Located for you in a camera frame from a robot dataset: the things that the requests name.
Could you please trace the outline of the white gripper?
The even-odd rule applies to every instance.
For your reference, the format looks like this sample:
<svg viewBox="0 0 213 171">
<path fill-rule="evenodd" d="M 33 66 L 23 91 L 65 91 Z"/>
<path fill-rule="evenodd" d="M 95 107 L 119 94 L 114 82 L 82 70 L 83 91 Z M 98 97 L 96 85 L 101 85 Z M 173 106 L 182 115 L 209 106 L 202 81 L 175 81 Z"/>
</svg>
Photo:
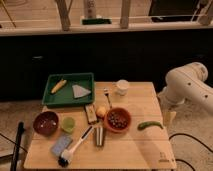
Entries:
<svg viewBox="0 0 213 171">
<path fill-rule="evenodd" d="M 164 97 L 160 97 L 159 102 L 163 116 L 163 125 L 169 127 L 176 117 L 176 111 L 173 110 L 174 105 Z"/>
</svg>

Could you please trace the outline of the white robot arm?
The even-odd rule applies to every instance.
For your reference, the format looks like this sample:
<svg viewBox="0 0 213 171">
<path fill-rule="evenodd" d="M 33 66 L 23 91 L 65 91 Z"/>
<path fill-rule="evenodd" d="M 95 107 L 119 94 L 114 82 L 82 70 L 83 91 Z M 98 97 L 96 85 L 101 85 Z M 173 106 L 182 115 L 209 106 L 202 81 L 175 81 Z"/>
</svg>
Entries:
<svg viewBox="0 0 213 171">
<path fill-rule="evenodd" d="M 207 78 L 208 70 L 200 62 L 171 69 L 166 74 L 166 86 L 157 95 L 165 127 L 169 127 L 176 116 L 173 108 L 186 99 L 213 114 L 213 87 L 205 84 Z"/>
</svg>

